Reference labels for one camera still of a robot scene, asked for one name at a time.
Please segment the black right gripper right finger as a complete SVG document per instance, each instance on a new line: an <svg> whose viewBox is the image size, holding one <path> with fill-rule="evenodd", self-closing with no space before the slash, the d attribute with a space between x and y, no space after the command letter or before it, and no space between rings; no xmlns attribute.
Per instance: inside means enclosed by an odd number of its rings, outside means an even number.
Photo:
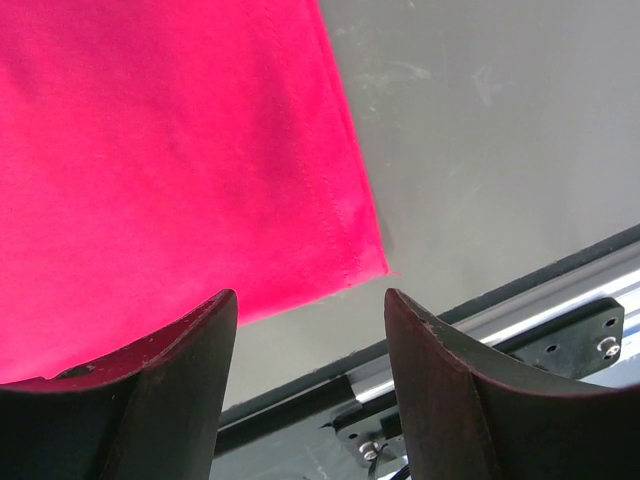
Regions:
<svg viewBox="0 0 640 480"><path fill-rule="evenodd" d="M384 319L415 479L635 479L639 389L526 365L397 289Z"/></svg>

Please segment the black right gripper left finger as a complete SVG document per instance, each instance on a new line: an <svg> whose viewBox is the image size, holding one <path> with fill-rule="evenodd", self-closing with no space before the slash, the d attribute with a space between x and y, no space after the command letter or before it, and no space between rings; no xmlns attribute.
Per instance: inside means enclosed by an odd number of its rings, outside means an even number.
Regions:
<svg viewBox="0 0 640 480"><path fill-rule="evenodd" d="M208 478L237 316L223 290L109 355L3 385L2 478Z"/></svg>

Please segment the magenta t shirt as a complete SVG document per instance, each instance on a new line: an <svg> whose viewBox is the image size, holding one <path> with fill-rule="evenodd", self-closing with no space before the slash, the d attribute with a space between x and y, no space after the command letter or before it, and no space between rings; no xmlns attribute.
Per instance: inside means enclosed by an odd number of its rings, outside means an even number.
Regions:
<svg viewBox="0 0 640 480"><path fill-rule="evenodd" d="M1 5L1 380L386 275L315 1Z"/></svg>

